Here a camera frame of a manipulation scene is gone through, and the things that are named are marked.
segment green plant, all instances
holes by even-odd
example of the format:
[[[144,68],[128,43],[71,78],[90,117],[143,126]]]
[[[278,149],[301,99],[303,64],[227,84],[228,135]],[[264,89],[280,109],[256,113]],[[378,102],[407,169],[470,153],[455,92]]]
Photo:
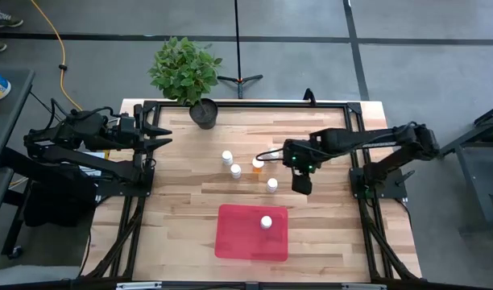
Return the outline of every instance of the green plant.
[[[207,53],[205,49],[209,47],[200,48],[187,37],[180,41],[170,38],[155,53],[155,63],[148,70],[153,78],[150,85],[162,90],[165,98],[193,106],[203,93],[209,93],[211,86],[218,84],[216,69],[222,59]]]

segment potted plant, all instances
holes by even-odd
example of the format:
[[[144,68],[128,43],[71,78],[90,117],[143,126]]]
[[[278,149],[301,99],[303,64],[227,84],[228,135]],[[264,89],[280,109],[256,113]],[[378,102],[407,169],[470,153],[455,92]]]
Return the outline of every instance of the potted plant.
[[[221,58],[213,58],[205,49],[184,37],[180,41],[170,38],[159,52],[148,73],[163,96],[176,100],[181,105],[190,105],[191,119],[202,129],[211,129],[216,124],[218,106],[203,93],[210,93],[211,86],[218,84],[216,69]]]

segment red square pad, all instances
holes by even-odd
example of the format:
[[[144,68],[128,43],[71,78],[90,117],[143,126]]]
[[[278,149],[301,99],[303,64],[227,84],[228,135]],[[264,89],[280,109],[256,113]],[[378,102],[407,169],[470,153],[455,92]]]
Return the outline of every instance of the red square pad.
[[[261,218],[271,218],[263,229]],[[217,214],[218,258],[283,262],[288,259],[288,210],[275,206],[221,205]]]

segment plant pot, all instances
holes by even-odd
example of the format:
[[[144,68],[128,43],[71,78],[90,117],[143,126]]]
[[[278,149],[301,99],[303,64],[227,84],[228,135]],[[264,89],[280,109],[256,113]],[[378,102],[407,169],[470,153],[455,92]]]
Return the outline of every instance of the plant pot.
[[[211,99],[202,98],[201,102],[189,108],[189,116],[201,129],[212,129],[216,125],[218,105]]]

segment wooden table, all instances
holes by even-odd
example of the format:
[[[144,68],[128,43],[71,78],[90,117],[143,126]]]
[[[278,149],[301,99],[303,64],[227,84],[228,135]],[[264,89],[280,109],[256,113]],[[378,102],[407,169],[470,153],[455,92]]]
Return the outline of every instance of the wooden table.
[[[123,100],[122,112],[133,112],[133,105],[143,101]],[[387,127],[381,102],[365,101],[361,105],[367,130]],[[134,280],[370,280],[358,204],[350,193],[348,155],[325,162],[312,175],[313,193],[309,196],[291,190],[290,169],[281,162],[265,164],[261,173],[253,173],[251,166],[256,154],[272,146],[282,147],[286,138],[308,139],[309,133],[326,127],[345,127],[342,110],[220,108],[217,125],[212,130],[201,130],[187,109],[163,108],[159,126],[173,131],[173,142],[154,154],[155,180],[143,216]],[[229,167],[222,164],[224,150],[232,151],[234,162],[242,167],[240,180],[232,179]],[[371,157],[380,160],[391,151],[374,149]],[[110,158],[130,160],[131,152],[111,152]],[[265,188],[272,177],[279,181],[279,188],[270,194]],[[122,197],[111,197],[97,208],[85,273],[96,266],[116,239],[122,203]],[[214,242],[218,207],[222,204],[287,207],[288,260],[277,263],[217,258]],[[388,242],[410,271],[420,276],[407,214],[393,200],[381,200],[381,210]],[[375,252],[382,273],[378,246]]]

